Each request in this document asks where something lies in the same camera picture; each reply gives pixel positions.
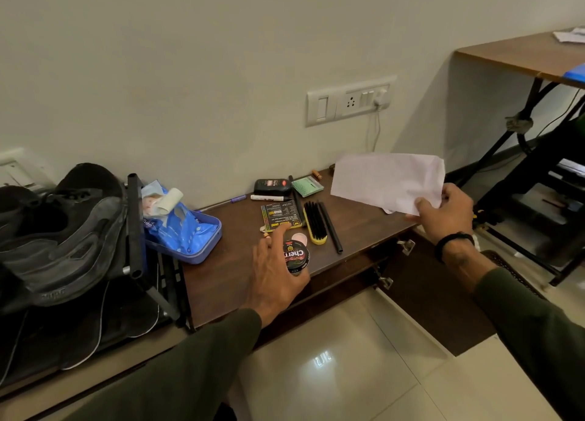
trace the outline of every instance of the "small round container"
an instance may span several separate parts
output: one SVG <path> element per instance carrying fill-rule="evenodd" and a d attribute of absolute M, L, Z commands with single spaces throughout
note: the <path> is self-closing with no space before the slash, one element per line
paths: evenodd
<path fill-rule="evenodd" d="M 307 265 L 309 265 L 309 250 L 300 241 L 286 241 L 282 249 L 284 250 L 284 259 L 287 262 L 289 272 L 297 276 Z"/>

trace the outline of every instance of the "papers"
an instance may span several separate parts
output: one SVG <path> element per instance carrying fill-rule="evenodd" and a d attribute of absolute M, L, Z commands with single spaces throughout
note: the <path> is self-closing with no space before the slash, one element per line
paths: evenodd
<path fill-rule="evenodd" d="M 441 205 L 445 163 L 437 156 L 404 153 L 346 155 L 335 163 L 331 194 L 388 211 L 418 216 L 414 200 Z"/>
<path fill-rule="evenodd" d="M 572 31 L 555 31 L 553 33 L 559 42 L 576 42 L 585 44 L 585 28 L 577 27 Z"/>

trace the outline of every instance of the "black bristles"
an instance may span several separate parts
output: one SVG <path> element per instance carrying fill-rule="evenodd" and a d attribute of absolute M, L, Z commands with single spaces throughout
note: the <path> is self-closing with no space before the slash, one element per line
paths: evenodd
<path fill-rule="evenodd" d="M 311 227 L 313 237 L 317 240 L 324 239 L 327 236 L 327 230 L 317 203 L 311 201 L 305 203 L 305 212 L 307 214 L 307 225 Z"/>

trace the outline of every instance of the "wall socket panel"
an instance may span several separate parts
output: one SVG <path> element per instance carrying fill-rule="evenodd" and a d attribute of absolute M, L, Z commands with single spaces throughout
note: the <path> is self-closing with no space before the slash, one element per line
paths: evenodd
<path fill-rule="evenodd" d="M 307 127 L 390 107 L 396 76 L 307 92 Z"/>

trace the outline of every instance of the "cabinet door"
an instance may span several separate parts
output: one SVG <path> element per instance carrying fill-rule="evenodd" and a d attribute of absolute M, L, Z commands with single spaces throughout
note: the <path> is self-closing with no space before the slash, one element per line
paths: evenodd
<path fill-rule="evenodd" d="M 416 246 L 409 256 L 388 263 L 384 276 L 394 283 L 381 288 L 453 355 L 460 355 L 495 333 L 483 311 L 457 277 L 435 259 L 434 246 L 415 232 L 403 235 Z"/>

